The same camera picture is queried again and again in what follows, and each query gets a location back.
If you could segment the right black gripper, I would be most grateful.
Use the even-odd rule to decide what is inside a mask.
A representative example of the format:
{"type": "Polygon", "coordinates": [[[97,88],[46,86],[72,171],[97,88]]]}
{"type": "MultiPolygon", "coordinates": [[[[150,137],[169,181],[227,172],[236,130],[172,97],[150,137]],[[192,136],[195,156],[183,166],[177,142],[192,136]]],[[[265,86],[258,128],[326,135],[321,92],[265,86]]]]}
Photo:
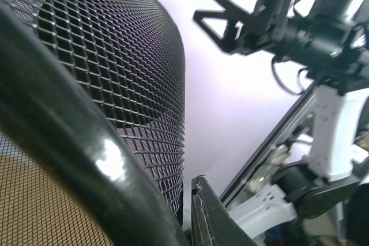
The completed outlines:
{"type": "Polygon", "coordinates": [[[248,55],[283,36],[291,0],[257,0],[251,13],[231,0],[214,1],[227,12],[196,10],[193,20],[222,52],[248,55]]]}

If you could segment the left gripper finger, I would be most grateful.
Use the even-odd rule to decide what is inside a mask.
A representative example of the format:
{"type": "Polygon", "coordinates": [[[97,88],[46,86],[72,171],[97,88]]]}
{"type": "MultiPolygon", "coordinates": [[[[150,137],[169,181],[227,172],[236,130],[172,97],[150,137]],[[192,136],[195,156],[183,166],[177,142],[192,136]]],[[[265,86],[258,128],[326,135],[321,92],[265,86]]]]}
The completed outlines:
{"type": "Polygon", "coordinates": [[[204,176],[191,181],[192,245],[256,246],[229,216],[204,176]]]}

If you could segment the black mesh wastebasket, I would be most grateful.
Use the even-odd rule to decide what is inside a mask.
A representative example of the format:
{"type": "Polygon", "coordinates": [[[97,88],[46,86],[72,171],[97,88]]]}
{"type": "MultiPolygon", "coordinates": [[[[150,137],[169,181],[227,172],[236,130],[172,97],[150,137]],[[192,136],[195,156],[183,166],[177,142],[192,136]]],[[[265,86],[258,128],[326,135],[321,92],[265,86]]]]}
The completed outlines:
{"type": "Polygon", "coordinates": [[[185,56],[158,0],[1,0],[1,244],[187,245],[185,56]]]}

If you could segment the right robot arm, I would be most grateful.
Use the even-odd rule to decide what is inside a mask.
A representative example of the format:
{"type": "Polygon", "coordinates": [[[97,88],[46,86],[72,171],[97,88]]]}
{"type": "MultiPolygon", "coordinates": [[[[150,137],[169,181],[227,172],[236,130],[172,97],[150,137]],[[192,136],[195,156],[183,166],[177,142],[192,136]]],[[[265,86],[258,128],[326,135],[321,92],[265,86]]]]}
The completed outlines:
{"type": "Polygon", "coordinates": [[[203,177],[192,181],[194,245],[254,245],[263,232],[313,219],[345,201],[368,174],[352,144],[368,99],[368,0],[215,0],[194,21],[228,54],[273,54],[308,70],[315,94],[314,140],[307,156],[284,165],[255,196],[226,211],[203,177]]]}

